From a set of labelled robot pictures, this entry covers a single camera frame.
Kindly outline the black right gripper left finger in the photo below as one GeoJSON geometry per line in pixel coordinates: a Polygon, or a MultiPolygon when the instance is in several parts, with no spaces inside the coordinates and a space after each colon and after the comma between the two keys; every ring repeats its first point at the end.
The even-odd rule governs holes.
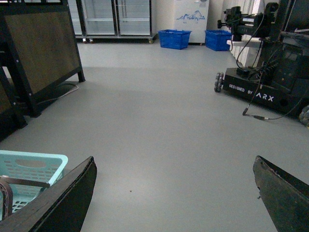
{"type": "Polygon", "coordinates": [[[90,156],[52,186],[47,183],[0,178],[3,199],[2,232],[79,232],[91,203],[97,177],[90,156]],[[38,197],[13,213],[12,184],[46,188],[38,197]]]}

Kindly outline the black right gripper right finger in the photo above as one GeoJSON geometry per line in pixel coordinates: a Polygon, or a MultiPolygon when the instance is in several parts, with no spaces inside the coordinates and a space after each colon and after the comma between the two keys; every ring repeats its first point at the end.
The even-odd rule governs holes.
{"type": "Polygon", "coordinates": [[[259,196],[279,232],[307,232],[309,230],[309,185],[256,156],[254,179],[259,196]]]}

